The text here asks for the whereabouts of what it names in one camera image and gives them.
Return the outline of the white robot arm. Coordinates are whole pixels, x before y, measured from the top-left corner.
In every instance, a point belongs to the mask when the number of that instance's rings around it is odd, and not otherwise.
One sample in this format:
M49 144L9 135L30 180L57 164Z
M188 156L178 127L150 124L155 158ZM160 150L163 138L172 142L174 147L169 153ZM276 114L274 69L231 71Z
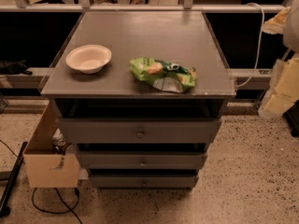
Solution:
M287 61L276 61L269 90L258 109L260 117L271 119L281 116L299 100L299 0L293 0L289 7L266 21L262 31L283 35L283 45L294 52Z

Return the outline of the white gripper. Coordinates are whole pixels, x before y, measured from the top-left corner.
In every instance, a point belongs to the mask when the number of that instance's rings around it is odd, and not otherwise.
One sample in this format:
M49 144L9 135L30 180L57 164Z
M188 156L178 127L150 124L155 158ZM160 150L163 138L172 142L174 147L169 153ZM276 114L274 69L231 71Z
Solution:
M290 12L285 7L277 15L266 21L262 31L270 35L282 35L285 22ZM270 88L265 93L258 115L272 119L282 116L299 100L299 59L292 58L287 62L277 60L270 78Z

